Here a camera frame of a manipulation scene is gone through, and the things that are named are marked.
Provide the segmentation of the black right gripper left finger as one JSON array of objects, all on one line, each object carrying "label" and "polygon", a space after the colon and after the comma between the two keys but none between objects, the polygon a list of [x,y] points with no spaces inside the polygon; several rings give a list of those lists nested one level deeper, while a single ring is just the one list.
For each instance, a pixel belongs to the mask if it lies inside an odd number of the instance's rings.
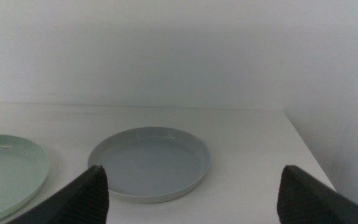
[{"label": "black right gripper left finger", "polygon": [[91,166],[60,191],[10,224],[106,223],[109,191],[102,166]]}]

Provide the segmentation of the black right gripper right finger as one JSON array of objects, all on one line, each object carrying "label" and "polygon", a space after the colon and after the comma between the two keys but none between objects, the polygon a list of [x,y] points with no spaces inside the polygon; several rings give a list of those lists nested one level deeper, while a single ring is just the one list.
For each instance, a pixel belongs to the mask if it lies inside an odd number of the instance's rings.
[{"label": "black right gripper right finger", "polygon": [[294,165],[282,171],[277,213],[281,223],[358,223],[358,204]]}]

